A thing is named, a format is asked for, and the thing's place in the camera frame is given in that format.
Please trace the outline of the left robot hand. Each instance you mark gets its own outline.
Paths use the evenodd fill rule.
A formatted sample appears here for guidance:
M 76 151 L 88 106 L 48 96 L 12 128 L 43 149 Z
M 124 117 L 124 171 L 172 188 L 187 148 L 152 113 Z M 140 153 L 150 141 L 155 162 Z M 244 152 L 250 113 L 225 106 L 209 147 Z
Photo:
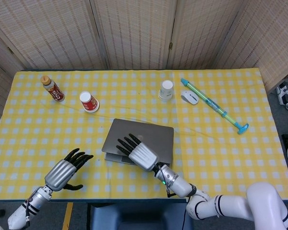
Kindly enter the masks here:
M 62 189 L 77 191 L 83 188 L 82 184 L 71 185 L 69 180 L 73 175 L 94 156 L 79 152 L 79 148 L 73 149 L 64 159 L 60 160 L 45 176 L 45 184 L 52 191 Z

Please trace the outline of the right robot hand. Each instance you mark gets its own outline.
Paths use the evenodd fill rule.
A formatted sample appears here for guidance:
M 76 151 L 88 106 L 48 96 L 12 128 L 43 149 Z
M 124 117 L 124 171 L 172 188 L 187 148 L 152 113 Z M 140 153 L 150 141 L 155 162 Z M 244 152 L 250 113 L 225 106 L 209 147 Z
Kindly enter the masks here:
M 128 137 L 117 139 L 119 145 L 116 148 L 125 154 L 133 163 L 143 170 L 150 172 L 157 170 L 158 155 L 141 142 L 135 135 L 129 133 Z

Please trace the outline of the silver laptop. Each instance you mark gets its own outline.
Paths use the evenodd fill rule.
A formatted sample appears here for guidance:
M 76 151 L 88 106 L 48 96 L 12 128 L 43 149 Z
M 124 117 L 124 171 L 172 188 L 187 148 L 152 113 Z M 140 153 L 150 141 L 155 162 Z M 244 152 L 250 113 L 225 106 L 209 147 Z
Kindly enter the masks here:
M 159 156 L 160 162 L 168 166 L 172 163 L 174 139 L 172 127 L 117 118 L 113 120 L 102 147 L 102 151 L 105 152 L 105 160 L 134 164 L 127 155 L 116 148 L 120 144 L 118 139 L 129 138 L 130 133 L 153 150 Z

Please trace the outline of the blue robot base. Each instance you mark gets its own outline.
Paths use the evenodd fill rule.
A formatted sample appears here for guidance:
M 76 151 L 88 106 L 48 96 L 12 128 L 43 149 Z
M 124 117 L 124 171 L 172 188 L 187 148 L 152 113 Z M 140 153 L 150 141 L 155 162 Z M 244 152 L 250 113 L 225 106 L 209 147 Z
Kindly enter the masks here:
M 86 230 L 193 230 L 184 203 L 117 203 L 91 205 Z

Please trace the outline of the white paper cup stack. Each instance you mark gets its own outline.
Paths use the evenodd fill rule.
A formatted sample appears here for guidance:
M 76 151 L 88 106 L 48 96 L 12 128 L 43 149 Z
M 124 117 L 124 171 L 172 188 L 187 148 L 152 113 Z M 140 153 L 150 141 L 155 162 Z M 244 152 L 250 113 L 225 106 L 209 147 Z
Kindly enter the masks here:
M 170 100 L 173 96 L 173 82 L 170 80 L 163 81 L 158 96 L 163 101 Z

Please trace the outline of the white computer mouse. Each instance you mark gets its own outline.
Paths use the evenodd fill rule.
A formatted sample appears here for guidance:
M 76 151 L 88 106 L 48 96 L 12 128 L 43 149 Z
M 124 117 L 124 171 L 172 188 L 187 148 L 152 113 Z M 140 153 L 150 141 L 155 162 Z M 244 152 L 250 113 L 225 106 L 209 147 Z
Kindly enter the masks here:
M 182 91 L 180 96 L 184 101 L 192 105 L 196 105 L 199 102 L 199 97 L 192 91 Z

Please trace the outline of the red paper cup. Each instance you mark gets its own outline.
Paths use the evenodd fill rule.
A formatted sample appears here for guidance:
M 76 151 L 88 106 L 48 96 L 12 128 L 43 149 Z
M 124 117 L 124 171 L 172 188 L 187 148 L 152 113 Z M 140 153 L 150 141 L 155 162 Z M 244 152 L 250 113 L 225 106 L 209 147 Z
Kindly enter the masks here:
M 96 98 L 94 98 L 90 92 L 88 91 L 81 92 L 79 99 L 86 112 L 95 113 L 99 109 L 99 101 Z

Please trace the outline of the Costa coffee bottle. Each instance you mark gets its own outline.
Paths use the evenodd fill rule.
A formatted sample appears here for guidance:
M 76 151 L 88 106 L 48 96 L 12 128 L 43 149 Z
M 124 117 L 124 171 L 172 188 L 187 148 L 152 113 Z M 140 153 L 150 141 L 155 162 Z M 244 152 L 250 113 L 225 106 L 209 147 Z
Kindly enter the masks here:
M 49 76 L 42 76 L 40 81 L 44 89 L 52 96 L 55 101 L 62 102 L 64 100 L 64 93 L 60 90 L 55 81 L 52 80 Z

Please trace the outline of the green water squirter tube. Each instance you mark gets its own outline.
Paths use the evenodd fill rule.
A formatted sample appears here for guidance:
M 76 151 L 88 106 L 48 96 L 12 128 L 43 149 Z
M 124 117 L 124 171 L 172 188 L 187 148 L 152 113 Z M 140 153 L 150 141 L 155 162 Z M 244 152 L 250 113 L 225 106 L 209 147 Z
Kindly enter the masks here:
M 218 104 L 216 104 L 212 99 L 206 96 L 201 90 L 196 88 L 193 84 L 191 84 L 188 80 L 181 78 L 181 83 L 189 88 L 192 92 L 194 92 L 199 98 L 201 98 L 208 106 L 210 106 L 214 111 L 219 113 L 222 118 L 228 120 L 233 126 L 235 126 L 239 135 L 243 134 L 249 127 L 249 124 L 246 123 L 244 125 L 239 124 L 234 118 L 232 118 L 228 113 L 222 109 Z

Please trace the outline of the woven folding screen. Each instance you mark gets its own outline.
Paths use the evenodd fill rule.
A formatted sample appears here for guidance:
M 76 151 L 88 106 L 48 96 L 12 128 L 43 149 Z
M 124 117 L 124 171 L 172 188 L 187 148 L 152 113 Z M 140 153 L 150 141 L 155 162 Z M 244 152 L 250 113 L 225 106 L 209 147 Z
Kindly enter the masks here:
M 0 0 L 0 66 L 258 67 L 270 92 L 288 77 L 288 0 Z

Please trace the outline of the white power strip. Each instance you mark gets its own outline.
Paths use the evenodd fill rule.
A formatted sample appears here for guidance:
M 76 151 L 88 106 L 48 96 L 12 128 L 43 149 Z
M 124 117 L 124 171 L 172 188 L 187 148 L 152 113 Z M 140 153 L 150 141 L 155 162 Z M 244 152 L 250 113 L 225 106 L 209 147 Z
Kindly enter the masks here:
M 286 83 L 281 83 L 276 87 L 276 94 L 279 100 L 279 104 L 288 106 L 288 86 Z

